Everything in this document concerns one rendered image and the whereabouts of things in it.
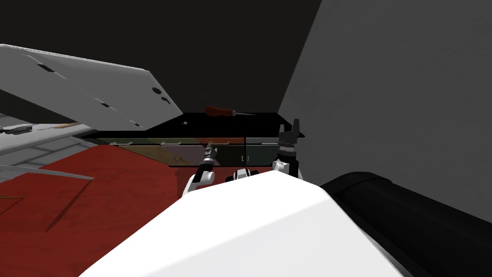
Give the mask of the black flat tool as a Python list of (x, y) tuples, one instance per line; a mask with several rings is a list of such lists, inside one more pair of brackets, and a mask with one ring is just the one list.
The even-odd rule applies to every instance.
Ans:
[(20, 135), (29, 132), (32, 132), (32, 125), (15, 127), (12, 129), (4, 129), (3, 127), (0, 126), (0, 134)]

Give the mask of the red-handled screwdriver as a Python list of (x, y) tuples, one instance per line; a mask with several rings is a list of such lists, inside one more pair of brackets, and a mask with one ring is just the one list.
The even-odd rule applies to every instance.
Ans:
[(238, 116), (238, 115), (252, 115), (251, 113), (240, 113), (231, 109), (223, 109), (223, 108), (218, 108), (214, 106), (208, 106), (205, 108), (205, 114), (208, 116), (212, 117), (217, 117), (217, 116), (227, 116), (227, 117), (233, 117), (233, 116)]

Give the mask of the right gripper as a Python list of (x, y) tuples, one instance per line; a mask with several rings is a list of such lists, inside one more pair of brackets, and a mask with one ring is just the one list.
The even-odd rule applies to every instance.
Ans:
[(283, 131), (278, 134), (278, 143), (283, 146), (294, 146), (300, 135), (300, 120), (294, 119), (291, 131)]

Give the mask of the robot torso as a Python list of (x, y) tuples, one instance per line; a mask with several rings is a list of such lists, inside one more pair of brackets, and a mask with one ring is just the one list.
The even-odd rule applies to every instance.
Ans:
[(321, 187), (278, 171), (187, 193), (80, 277), (402, 277)]

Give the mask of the dark cabinet with drawers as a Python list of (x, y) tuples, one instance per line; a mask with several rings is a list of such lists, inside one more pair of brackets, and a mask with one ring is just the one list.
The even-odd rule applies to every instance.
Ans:
[(277, 113), (211, 117), (184, 113), (145, 131), (89, 131), (81, 139), (112, 145), (171, 167), (202, 163), (207, 145), (222, 167), (269, 166), (277, 156), (278, 135), (293, 123)]

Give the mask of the white tall appliance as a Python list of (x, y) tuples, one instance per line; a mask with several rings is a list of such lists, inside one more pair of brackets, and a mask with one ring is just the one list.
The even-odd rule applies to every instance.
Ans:
[(30, 123), (142, 131), (182, 111), (147, 70), (0, 44), (0, 113)]

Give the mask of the wooden-handled knife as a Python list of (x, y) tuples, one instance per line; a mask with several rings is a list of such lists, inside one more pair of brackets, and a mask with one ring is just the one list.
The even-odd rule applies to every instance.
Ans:
[(71, 127), (71, 126), (77, 126), (80, 125), (80, 123), (70, 123), (70, 124), (62, 124), (62, 125), (57, 125), (57, 126), (50, 126), (46, 127), (40, 130), (47, 130), (47, 129), (64, 129), (66, 127)]

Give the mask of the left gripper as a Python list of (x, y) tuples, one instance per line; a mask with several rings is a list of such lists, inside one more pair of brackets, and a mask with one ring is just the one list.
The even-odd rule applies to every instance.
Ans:
[(209, 142), (205, 148), (203, 163), (214, 164), (217, 156), (217, 148), (214, 148), (212, 142)]

